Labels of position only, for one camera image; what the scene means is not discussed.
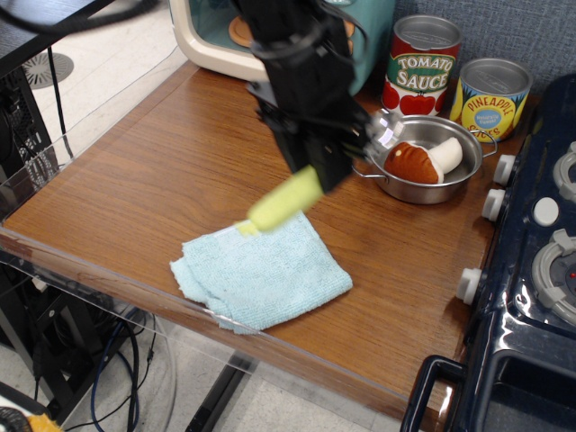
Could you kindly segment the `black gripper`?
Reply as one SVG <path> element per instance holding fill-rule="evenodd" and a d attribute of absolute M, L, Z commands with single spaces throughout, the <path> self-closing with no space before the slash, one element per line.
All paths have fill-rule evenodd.
<path fill-rule="evenodd" d="M 249 87 L 260 112 L 276 109 L 333 118 L 361 109 L 349 93 L 355 78 L 349 42 L 254 42 L 251 50 L 263 62 L 269 80 Z M 306 130 L 274 130 L 273 135 L 290 171 L 295 174 L 313 166 L 324 193 L 330 193 L 352 171 L 352 158 L 336 142 L 311 141 Z"/>

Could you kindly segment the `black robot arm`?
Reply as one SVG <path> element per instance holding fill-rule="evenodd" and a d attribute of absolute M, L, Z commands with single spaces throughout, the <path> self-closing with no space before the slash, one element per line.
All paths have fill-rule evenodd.
<path fill-rule="evenodd" d="M 268 80 L 249 92 L 288 167 L 311 166 L 332 191 L 362 158 L 370 115 L 351 95 L 354 59 L 347 24 L 355 20 L 324 1 L 237 1 L 252 34 L 251 51 Z"/>

